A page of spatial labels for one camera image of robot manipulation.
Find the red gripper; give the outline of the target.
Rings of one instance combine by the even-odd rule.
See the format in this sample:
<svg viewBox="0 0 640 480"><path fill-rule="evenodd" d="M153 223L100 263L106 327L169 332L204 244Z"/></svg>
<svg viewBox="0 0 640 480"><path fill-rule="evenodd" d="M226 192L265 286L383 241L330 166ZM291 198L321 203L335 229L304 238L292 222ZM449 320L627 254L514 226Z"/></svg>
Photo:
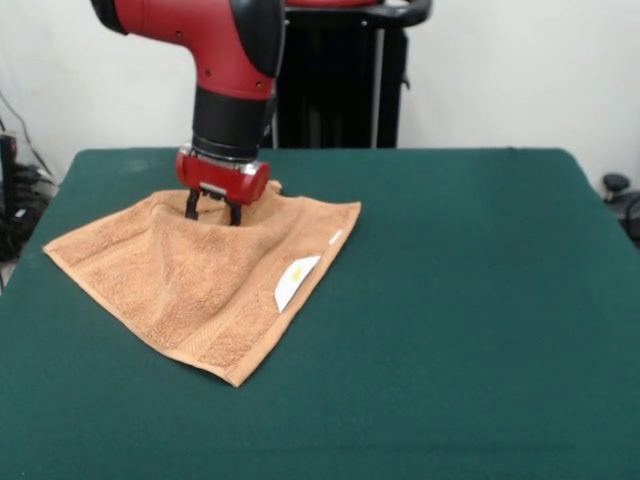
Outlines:
<svg viewBox="0 0 640 480"><path fill-rule="evenodd" d="M197 206L201 192L205 192L228 200L230 225L240 226L242 206L261 198L270 179L270 167L259 160L242 163L200 156L186 144L177 152L176 174L191 189L185 208L187 219L199 219Z"/></svg>

